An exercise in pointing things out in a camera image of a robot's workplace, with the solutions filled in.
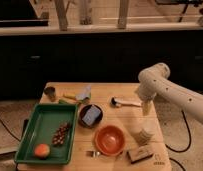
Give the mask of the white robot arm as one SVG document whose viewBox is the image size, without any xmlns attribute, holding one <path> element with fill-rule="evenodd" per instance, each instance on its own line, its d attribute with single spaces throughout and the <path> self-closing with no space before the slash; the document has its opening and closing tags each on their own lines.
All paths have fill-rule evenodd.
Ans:
<svg viewBox="0 0 203 171">
<path fill-rule="evenodd" d="M 157 63 L 141 70 L 138 74 L 137 95 L 142 102 L 150 102 L 156 95 L 174 103 L 203 124 L 203 95 L 168 80 L 170 68 Z"/>
</svg>

